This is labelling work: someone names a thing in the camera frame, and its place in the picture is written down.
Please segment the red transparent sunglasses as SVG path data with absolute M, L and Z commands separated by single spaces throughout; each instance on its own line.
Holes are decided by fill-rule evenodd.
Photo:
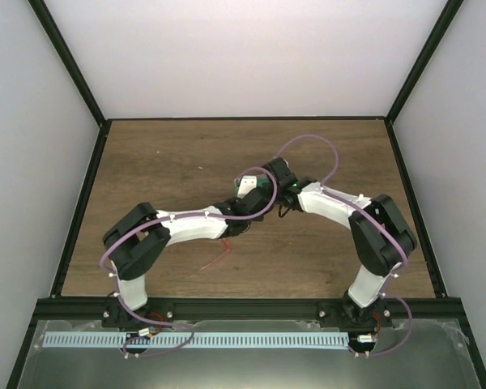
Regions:
M 224 239 L 221 240 L 221 243 L 224 247 L 224 251 L 221 254 L 219 254 L 215 259 L 212 259 L 209 263 L 200 267 L 198 269 L 199 271 L 203 271 L 203 270 L 209 268 L 210 266 L 217 263 L 218 261 L 220 261 L 221 259 L 223 259 L 224 257 L 226 257 L 227 255 L 229 255 L 231 253 L 232 246 L 231 246 L 230 240 L 227 239 L 227 238 L 224 238 Z

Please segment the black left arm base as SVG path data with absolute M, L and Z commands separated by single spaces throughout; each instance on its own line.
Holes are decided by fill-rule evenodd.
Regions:
M 144 306 L 138 308 L 134 311 L 137 315 L 146 318 L 150 321 L 159 321 L 159 322 L 170 322 L 171 319 L 164 315 L 162 315 L 163 311 L 160 308 L 155 308 L 151 305 L 151 302 L 148 301 Z M 105 328 L 117 328 L 119 330 L 138 330 L 142 329 L 143 327 L 151 327 L 150 323 L 146 323 L 144 321 L 140 321 L 135 318 L 133 315 L 129 314 L 118 301 L 117 298 L 108 297 L 106 300 L 106 305 L 104 308 L 104 316 L 102 318 L 102 327 Z

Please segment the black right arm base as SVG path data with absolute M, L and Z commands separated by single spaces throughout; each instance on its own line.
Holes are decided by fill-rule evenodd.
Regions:
M 337 327 L 342 331 L 372 331 L 377 325 L 380 328 L 392 327 L 386 303 L 376 299 L 370 306 L 360 308 L 345 292 L 342 298 L 323 300 L 317 305 L 319 320 L 327 327 Z

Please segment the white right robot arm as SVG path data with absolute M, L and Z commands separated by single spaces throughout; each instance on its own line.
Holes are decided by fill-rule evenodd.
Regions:
M 346 292 L 346 321 L 355 327 L 373 316 L 372 304 L 382 295 L 386 282 L 417 247 L 416 235 L 388 195 L 375 198 L 346 194 L 310 177 L 299 179 L 288 162 L 277 157 L 263 165 L 275 179 L 275 203 L 286 208 L 322 216 L 349 229 L 360 260 L 360 269 Z

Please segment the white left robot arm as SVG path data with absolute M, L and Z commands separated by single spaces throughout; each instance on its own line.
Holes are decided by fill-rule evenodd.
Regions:
M 121 318 L 131 327 L 141 327 L 148 320 L 145 274 L 166 247 L 238 236 L 252 222 L 263 220 L 273 207 L 272 196 L 272 185 L 266 184 L 191 212 L 156 210 L 150 203 L 134 207 L 102 237 L 106 249 L 115 246 L 108 258 L 124 301 Z

